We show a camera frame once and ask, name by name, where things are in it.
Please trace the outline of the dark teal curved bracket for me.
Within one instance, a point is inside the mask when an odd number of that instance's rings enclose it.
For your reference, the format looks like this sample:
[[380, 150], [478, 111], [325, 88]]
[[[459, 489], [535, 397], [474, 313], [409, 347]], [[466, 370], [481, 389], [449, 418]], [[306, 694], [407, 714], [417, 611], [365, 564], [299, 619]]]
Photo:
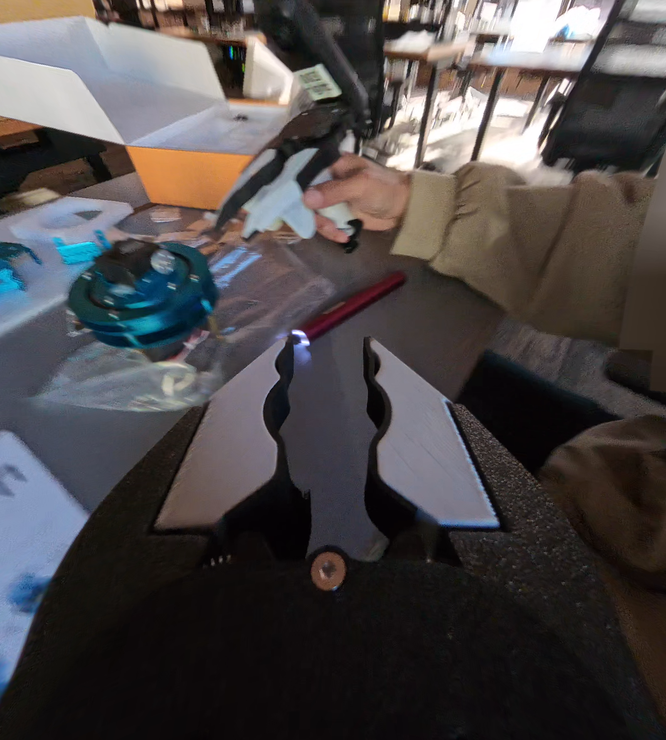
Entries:
[[20, 243], [0, 241], [0, 271], [16, 272], [27, 260], [42, 265], [42, 260], [31, 248]]

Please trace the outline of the white instruction sheet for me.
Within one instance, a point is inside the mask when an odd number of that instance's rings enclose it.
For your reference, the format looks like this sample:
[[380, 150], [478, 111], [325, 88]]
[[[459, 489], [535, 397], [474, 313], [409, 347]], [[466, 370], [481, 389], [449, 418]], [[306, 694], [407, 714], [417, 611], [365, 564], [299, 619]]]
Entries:
[[87, 519], [23, 441], [0, 431], [0, 698], [45, 590]]

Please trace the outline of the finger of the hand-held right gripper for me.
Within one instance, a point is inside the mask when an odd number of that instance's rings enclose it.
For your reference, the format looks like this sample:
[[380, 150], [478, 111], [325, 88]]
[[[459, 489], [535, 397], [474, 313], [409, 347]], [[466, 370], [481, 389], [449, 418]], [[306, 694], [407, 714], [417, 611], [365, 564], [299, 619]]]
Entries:
[[318, 150], [302, 150], [282, 162], [281, 173], [273, 175], [268, 184], [244, 205], [246, 211], [242, 237], [250, 240], [258, 234], [271, 232], [283, 225], [302, 239], [310, 239], [316, 232], [316, 217], [303, 203], [303, 192], [297, 177], [310, 163]]
[[229, 222], [264, 187], [283, 171], [286, 156], [277, 148], [265, 149], [245, 169], [227, 192], [216, 212], [215, 230], [226, 230]]

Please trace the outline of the red electric screwdriver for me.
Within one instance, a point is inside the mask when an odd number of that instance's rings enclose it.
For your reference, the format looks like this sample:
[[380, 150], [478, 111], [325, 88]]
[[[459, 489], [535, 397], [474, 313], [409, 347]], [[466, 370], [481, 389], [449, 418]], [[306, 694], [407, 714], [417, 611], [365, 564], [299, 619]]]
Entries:
[[292, 341], [298, 346], [308, 347], [317, 339], [344, 324], [370, 306], [382, 301], [385, 297], [405, 285], [407, 277], [404, 272], [396, 271], [382, 280], [362, 289], [317, 317], [304, 323], [301, 328], [291, 330]]

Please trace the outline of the person's right forearm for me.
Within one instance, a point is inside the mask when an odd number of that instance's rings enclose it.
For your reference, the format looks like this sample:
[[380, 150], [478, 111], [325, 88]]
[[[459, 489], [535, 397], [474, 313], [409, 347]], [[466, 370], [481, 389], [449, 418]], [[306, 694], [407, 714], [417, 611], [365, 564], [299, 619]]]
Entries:
[[484, 162], [418, 171], [392, 254], [464, 282], [537, 331], [619, 347], [656, 182], [585, 171], [539, 185]]

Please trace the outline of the blue U-shaped metal bracket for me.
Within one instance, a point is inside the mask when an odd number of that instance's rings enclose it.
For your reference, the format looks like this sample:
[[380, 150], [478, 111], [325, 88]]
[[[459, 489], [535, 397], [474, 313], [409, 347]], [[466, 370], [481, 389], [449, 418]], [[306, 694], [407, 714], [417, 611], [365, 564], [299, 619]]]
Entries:
[[52, 244], [66, 266], [92, 263], [97, 257], [112, 248], [112, 244], [100, 229], [84, 236], [52, 237]]

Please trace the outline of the pile of small screw bags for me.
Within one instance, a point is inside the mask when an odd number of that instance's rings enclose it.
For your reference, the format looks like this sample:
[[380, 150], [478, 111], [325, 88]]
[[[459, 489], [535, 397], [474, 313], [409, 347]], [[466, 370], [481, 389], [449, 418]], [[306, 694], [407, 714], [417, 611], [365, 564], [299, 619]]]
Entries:
[[274, 236], [244, 236], [245, 214], [233, 217], [221, 230], [213, 211], [152, 206], [133, 213], [122, 224], [131, 237], [155, 244], [177, 243], [205, 256], [247, 245], [272, 244]]

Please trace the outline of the wooden background table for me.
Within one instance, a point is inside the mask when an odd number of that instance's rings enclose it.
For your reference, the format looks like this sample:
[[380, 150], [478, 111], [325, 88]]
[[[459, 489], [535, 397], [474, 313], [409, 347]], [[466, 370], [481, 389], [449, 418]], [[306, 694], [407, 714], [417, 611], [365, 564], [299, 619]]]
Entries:
[[477, 161], [483, 148], [487, 131], [491, 125], [494, 111], [499, 99], [499, 92], [507, 72], [519, 72], [540, 78], [540, 86], [534, 98], [525, 124], [529, 126], [540, 106], [541, 97], [551, 79], [577, 79], [589, 57], [588, 51], [575, 52], [568, 50], [549, 50], [542, 52], [521, 52], [509, 49], [484, 52], [479, 51], [464, 61], [468, 42], [449, 42], [431, 44], [427, 50], [398, 50], [392, 44], [385, 46], [385, 58], [388, 61], [407, 61], [424, 65], [429, 69], [429, 83], [423, 114], [420, 121], [419, 136], [414, 156], [414, 167], [421, 168], [425, 162], [425, 153], [432, 124], [434, 106], [439, 84], [439, 77], [450, 67], [463, 72], [484, 72], [493, 75], [483, 116], [477, 129], [474, 147], [470, 160]]

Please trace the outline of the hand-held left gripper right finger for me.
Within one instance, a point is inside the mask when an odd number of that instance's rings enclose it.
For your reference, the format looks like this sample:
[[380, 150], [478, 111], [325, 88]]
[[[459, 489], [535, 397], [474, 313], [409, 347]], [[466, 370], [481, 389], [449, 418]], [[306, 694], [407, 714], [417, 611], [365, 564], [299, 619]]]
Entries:
[[442, 529], [499, 529], [500, 520], [451, 403], [384, 345], [365, 338], [367, 412], [377, 432], [375, 483], [402, 512]]

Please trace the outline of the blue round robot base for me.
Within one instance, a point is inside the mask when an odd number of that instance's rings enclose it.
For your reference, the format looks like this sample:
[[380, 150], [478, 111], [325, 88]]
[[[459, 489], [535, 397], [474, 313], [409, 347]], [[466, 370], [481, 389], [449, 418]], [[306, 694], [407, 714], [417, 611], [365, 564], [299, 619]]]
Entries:
[[207, 331], [219, 295], [196, 248], [128, 238], [74, 281], [67, 306], [98, 342], [159, 362], [187, 352]]

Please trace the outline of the white foam block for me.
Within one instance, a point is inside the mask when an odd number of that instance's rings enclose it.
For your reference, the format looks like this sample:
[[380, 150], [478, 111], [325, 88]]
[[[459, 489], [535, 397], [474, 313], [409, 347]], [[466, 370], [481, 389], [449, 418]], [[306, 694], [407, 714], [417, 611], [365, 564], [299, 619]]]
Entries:
[[63, 197], [15, 215], [9, 228], [20, 240], [61, 240], [65, 244], [94, 241], [133, 213], [127, 203]]

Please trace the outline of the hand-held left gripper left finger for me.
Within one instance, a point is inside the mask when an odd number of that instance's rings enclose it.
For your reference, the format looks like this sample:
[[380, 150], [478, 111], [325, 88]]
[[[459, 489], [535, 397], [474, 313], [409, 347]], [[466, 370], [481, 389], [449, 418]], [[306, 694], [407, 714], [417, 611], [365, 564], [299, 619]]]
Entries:
[[214, 528], [267, 484], [279, 445], [264, 407], [282, 379], [277, 362], [291, 350], [278, 340], [210, 399], [155, 520], [159, 532]]

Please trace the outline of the large clear plastic bag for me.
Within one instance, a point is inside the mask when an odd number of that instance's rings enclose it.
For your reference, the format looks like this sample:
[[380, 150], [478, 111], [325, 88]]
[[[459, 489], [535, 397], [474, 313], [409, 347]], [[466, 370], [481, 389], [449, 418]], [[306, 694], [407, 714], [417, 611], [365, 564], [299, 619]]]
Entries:
[[287, 246], [239, 243], [204, 260], [217, 301], [189, 333], [153, 346], [89, 342], [55, 370], [35, 396], [42, 404], [119, 412], [178, 412], [206, 403], [245, 365], [301, 328], [335, 295], [334, 284]]

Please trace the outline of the black office chair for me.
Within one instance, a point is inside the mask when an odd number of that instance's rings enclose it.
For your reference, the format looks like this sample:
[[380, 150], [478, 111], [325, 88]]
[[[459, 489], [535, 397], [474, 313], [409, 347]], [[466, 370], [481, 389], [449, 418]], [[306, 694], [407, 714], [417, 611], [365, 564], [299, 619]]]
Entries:
[[542, 134], [542, 162], [647, 171], [666, 146], [666, 1], [615, 2]]

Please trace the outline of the orange cardboard box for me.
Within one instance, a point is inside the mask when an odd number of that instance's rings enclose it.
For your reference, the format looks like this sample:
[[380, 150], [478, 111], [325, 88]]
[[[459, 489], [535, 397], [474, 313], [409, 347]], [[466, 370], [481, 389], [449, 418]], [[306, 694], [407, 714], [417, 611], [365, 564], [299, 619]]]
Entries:
[[82, 16], [0, 24], [0, 116], [124, 146], [156, 204], [218, 209], [300, 91], [257, 38], [228, 99], [199, 41]]

